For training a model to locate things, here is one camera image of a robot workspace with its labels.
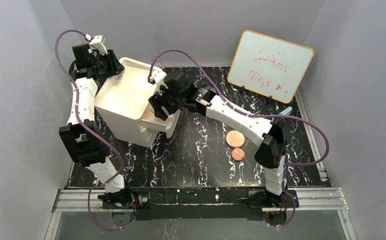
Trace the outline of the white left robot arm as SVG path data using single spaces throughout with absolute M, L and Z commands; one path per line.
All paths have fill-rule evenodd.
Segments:
M 120 74 L 124 66 L 113 50 L 102 43 L 84 43 L 73 46 L 75 60 L 68 72 L 72 82 L 72 106 L 65 126 L 59 135 L 74 163 L 92 171 L 108 194 L 124 190 L 123 176 L 110 160 L 110 144 L 104 140 L 95 123 L 96 81 Z

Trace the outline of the white top drawer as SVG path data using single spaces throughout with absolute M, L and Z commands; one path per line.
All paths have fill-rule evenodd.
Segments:
M 167 120 L 162 120 L 154 115 L 151 109 L 145 111 L 141 119 L 141 126 L 150 130 L 164 132 L 167 137 L 171 137 L 175 131 L 175 127 L 178 123 L 181 110 L 177 110 L 176 113 L 170 115 Z

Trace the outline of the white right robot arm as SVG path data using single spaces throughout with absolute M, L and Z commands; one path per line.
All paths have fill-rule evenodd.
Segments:
M 165 121 L 178 110 L 186 109 L 239 131 L 259 147 L 254 158 L 264 168 L 266 192 L 275 196 L 284 193 L 283 166 L 287 145 L 284 123 L 256 117 L 232 102 L 222 100 L 213 87 L 196 87 L 180 71 L 166 74 L 156 69 L 147 80 L 157 86 L 148 100 L 155 117 Z

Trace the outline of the white three-drawer organizer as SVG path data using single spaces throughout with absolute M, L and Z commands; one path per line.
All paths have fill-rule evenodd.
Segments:
M 147 81 L 150 65 L 128 57 L 119 62 L 125 70 L 104 82 L 95 97 L 95 108 L 117 139 L 148 148 L 160 132 L 140 123 L 154 95 L 154 86 Z

